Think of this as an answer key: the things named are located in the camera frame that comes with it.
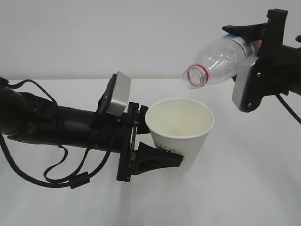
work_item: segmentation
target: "black wire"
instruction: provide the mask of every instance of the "black wire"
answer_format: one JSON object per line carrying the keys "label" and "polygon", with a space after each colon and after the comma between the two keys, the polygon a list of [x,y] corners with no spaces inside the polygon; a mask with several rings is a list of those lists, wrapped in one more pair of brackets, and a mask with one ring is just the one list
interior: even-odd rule
{"label": "black wire", "polygon": [[64,178],[61,178],[61,179],[50,179],[47,177],[47,174],[56,166],[58,166],[59,164],[61,164],[63,161],[65,161],[65,159],[67,158],[67,155],[68,155],[68,150],[66,148],[64,148],[63,146],[61,147],[65,150],[64,152],[64,156],[62,158],[62,160],[60,162],[58,162],[57,164],[53,165],[53,166],[50,166],[49,168],[47,168],[45,171],[44,171],[44,178],[46,181],[50,182],[50,183],[54,183],[54,184],[60,184],[60,183],[63,183],[63,182],[66,182],[68,180],[70,180],[71,178],[73,178],[74,176],[76,176],[79,171],[81,170],[82,166],[84,165],[84,162],[87,158],[87,155],[88,155],[88,152],[91,150],[89,148],[86,149],[85,151],[85,154],[84,154],[84,157],[83,159],[81,160],[80,162],[80,165],[77,167],[77,169],[71,173],[70,175],[64,177]]}
{"label": "black wire", "polygon": [[[56,113],[56,110],[58,108],[58,105],[57,105],[57,102],[56,100],[50,95],[47,93],[47,91],[42,88],[38,83],[36,83],[35,81],[33,80],[24,80],[20,83],[17,83],[17,84],[14,84],[14,85],[7,85],[8,88],[10,89],[18,89],[20,88],[21,86],[23,86],[26,82],[31,82],[33,84],[35,84],[43,93],[45,93],[50,99],[51,101],[54,103],[55,105],[55,113]],[[103,158],[103,160],[101,161],[101,163],[99,164],[99,166],[94,170],[92,171],[90,174],[88,174],[88,178],[92,178],[93,176],[95,176],[103,167],[104,165],[106,164],[111,152],[112,152],[112,147],[113,147],[113,143],[114,143],[114,139],[115,139],[115,134],[116,134],[116,129],[117,129],[117,119],[115,121],[115,125],[114,125],[114,129],[113,129],[113,132],[112,132],[112,136],[111,136],[111,140],[110,140],[110,143],[109,143],[109,146],[108,146],[108,149],[106,151],[106,154]],[[62,187],[68,187],[68,186],[71,186],[71,183],[68,182],[68,183],[65,183],[66,181],[70,181],[72,179],[74,179],[77,174],[79,173],[79,171],[81,170],[86,158],[87,158],[87,155],[88,155],[88,152],[91,150],[90,148],[87,148],[86,151],[85,151],[85,154],[84,154],[84,157],[80,163],[80,165],[76,168],[76,170],[71,173],[70,175],[64,177],[64,178],[61,178],[61,179],[50,179],[47,177],[47,174],[56,166],[58,166],[59,164],[63,163],[67,156],[68,156],[68,150],[67,148],[63,147],[61,144],[57,144],[57,146],[59,148],[62,148],[64,149],[64,155],[63,155],[63,158],[55,165],[53,166],[50,166],[49,168],[47,168],[45,171],[44,171],[44,178],[46,181],[48,181],[49,183],[47,182],[43,182],[43,181],[40,181],[40,180],[37,180],[35,178],[32,178],[30,177],[29,175],[27,175],[26,173],[24,173],[18,166],[17,164],[15,163],[14,159],[12,158],[10,152],[9,152],[9,149],[5,143],[5,140],[4,140],[4,137],[2,135],[2,133],[0,132],[0,146],[2,148],[2,151],[4,153],[4,156],[6,157],[10,167],[13,169],[13,171],[19,175],[20,177],[22,177],[23,179],[35,184],[35,185],[38,185],[38,186],[42,186],[42,187],[49,187],[49,188],[62,188]]]}
{"label": "black wire", "polygon": [[10,88],[10,89],[18,89],[20,88],[21,86],[23,86],[26,82],[31,82],[33,84],[35,84],[43,93],[46,94],[47,97],[49,97],[49,99],[57,106],[57,102],[56,100],[43,88],[41,87],[38,83],[36,83],[35,81],[33,80],[30,80],[30,79],[26,79],[26,80],[23,80],[17,84],[14,84],[14,85],[10,85],[8,84],[7,87]]}
{"label": "black wire", "polygon": [[51,183],[47,183],[47,182],[43,182],[40,180],[37,180],[35,178],[32,178],[31,176],[27,175],[26,173],[24,173],[22,170],[20,170],[20,168],[17,166],[17,164],[15,163],[13,157],[11,156],[8,147],[5,143],[4,137],[2,135],[2,133],[0,132],[0,146],[2,148],[2,151],[4,153],[5,158],[7,159],[10,167],[13,169],[13,171],[19,175],[20,177],[22,177],[23,179],[38,185],[38,186],[42,186],[42,187],[49,187],[49,188],[62,188],[62,187],[69,187],[70,183],[63,183],[63,184],[51,184]]}
{"label": "black wire", "polygon": [[293,109],[285,102],[285,100],[280,96],[280,94],[275,95],[280,103],[286,108],[286,110],[301,124],[301,118],[293,111]]}
{"label": "black wire", "polygon": [[111,140],[110,140],[107,152],[106,152],[105,156],[103,157],[103,160],[101,161],[99,166],[89,174],[90,178],[94,177],[103,168],[103,166],[106,164],[106,162],[107,162],[107,160],[108,160],[108,158],[109,158],[109,156],[112,152],[112,149],[113,149],[113,143],[114,143],[114,139],[115,139],[115,135],[116,135],[116,129],[117,129],[117,119],[115,120],[115,125],[114,125],[114,129],[113,129],[113,132],[112,132],[112,136],[111,136]]}

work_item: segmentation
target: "black robotic arm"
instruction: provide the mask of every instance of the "black robotic arm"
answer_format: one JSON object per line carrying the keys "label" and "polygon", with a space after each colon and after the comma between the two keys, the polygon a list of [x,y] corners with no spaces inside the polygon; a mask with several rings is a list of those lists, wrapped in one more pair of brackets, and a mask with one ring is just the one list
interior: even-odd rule
{"label": "black robotic arm", "polygon": [[[13,91],[26,82],[37,85],[49,98],[30,93]],[[10,85],[8,80],[0,79],[0,145],[12,169],[22,178],[44,187],[76,188],[90,182],[106,163],[111,152],[120,153],[117,180],[130,181],[132,175],[180,166],[183,156],[158,150],[140,142],[135,150],[137,134],[150,133],[145,123],[148,107],[138,103],[128,103],[131,80],[121,72],[113,74],[107,89],[98,102],[96,112],[59,106],[57,102],[36,82],[25,80]],[[35,145],[56,145],[64,149],[63,159],[44,172],[45,180],[38,181],[22,172],[15,164],[3,135],[14,141]],[[68,150],[65,146],[86,149],[78,168],[62,179],[49,179],[47,173],[62,163]],[[91,173],[78,174],[88,151],[102,150],[106,155],[100,165]]]}
{"label": "black robotic arm", "polygon": [[271,9],[266,23],[222,28],[248,41],[262,40],[257,55],[242,62],[234,77],[232,100],[242,112],[256,110],[265,96],[275,95],[297,118],[280,96],[289,92],[301,95],[301,48],[283,45],[287,14]]}

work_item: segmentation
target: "white paper cup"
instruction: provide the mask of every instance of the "white paper cup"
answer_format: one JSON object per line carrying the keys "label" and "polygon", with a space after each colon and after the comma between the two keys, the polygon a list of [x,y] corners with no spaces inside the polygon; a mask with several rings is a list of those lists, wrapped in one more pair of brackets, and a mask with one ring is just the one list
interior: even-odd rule
{"label": "white paper cup", "polygon": [[183,98],[165,99],[151,106],[145,121],[157,149],[184,156],[181,171],[188,171],[214,125],[204,104]]}

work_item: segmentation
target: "bottle neck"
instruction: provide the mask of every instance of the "bottle neck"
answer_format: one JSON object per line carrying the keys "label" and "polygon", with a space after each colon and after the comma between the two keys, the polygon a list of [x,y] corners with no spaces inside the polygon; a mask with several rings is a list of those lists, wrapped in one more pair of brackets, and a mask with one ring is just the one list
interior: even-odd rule
{"label": "bottle neck", "polygon": [[202,87],[209,81],[209,72],[202,65],[191,65],[184,72],[183,81],[190,89]]}

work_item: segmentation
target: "clear plastic bottle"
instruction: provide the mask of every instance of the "clear plastic bottle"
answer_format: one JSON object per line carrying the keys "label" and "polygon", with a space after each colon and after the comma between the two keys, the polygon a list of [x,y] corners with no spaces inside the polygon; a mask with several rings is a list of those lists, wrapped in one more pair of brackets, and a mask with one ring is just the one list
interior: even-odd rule
{"label": "clear plastic bottle", "polygon": [[239,63],[254,54],[252,43],[231,34],[207,45],[183,74],[190,89],[218,84],[236,75]]}

